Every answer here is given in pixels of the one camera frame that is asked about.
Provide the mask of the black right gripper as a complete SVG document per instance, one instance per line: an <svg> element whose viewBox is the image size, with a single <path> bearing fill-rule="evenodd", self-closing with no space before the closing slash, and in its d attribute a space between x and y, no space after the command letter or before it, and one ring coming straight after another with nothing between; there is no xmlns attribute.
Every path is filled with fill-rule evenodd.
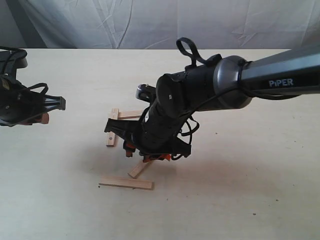
<svg viewBox="0 0 320 240"><path fill-rule="evenodd" d="M125 156L132 158L139 150L143 163L171 160L171 156L191 154L191 145L178 138L185 116L169 117L158 104L146 108L139 120L109 118L104 131L113 132L123 139Z"/></svg>

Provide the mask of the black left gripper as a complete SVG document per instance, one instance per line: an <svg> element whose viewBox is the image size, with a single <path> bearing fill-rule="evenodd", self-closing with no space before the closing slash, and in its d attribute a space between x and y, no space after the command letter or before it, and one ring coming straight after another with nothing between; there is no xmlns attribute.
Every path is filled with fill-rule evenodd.
<svg viewBox="0 0 320 240"><path fill-rule="evenodd" d="M0 125L33 125L49 123L49 112L66 109L62 96L47 95L46 83L26 87L14 77L0 76Z"/></svg>

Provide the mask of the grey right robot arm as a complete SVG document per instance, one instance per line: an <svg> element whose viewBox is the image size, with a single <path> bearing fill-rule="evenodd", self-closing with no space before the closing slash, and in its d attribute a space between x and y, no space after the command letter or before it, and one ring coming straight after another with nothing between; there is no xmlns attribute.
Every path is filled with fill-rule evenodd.
<svg viewBox="0 0 320 240"><path fill-rule="evenodd" d="M197 127L184 125L193 113L241 109L253 98L286 100L320 91L320 49L291 49L256 61L216 54L200 65L162 75L156 86L142 84L136 97L149 103L138 120L109 119L105 132L123 139L127 157L135 151L145 162L177 160L191 154Z"/></svg>

